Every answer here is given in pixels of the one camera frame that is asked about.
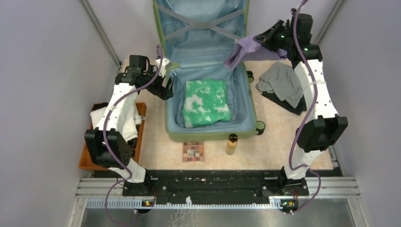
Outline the purple t-shirt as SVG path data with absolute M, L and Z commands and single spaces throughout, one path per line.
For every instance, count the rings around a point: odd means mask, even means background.
M 254 36 L 249 35 L 235 42 L 229 56 L 223 64 L 230 71 L 242 61 L 279 61 L 287 59 L 287 51 L 278 49 L 269 51 L 262 47 L 262 44 L 254 40 Z

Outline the green white tie-dye garment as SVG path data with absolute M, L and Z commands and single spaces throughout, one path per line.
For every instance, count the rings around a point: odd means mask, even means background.
M 225 81 L 214 79 L 187 81 L 182 114 L 186 128 L 230 121 L 231 112 L 227 102 Z

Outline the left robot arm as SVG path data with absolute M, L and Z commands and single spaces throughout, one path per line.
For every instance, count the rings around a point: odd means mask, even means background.
M 128 66 L 114 79 L 113 93 L 103 114 L 84 134 L 92 163 L 117 173 L 133 184 L 139 195 L 149 194 L 152 183 L 146 179 L 146 169 L 134 160 L 129 144 L 138 136 L 134 101 L 144 89 L 162 100 L 173 97 L 172 80 L 163 85 L 170 64 L 161 55 L 154 64 L 146 56 L 131 55 Z

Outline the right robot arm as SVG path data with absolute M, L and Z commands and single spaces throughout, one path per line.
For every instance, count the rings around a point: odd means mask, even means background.
M 345 116 L 334 107 L 323 75 L 323 56 L 311 43 L 313 18 L 292 10 L 292 18 L 279 20 L 270 29 L 254 37 L 269 51 L 287 52 L 303 90 L 307 113 L 296 130 L 289 161 L 280 171 L 277 188 L 281 194 L 307 190 L 305 176 L 312 162 L 335 144 L 348 126 Z

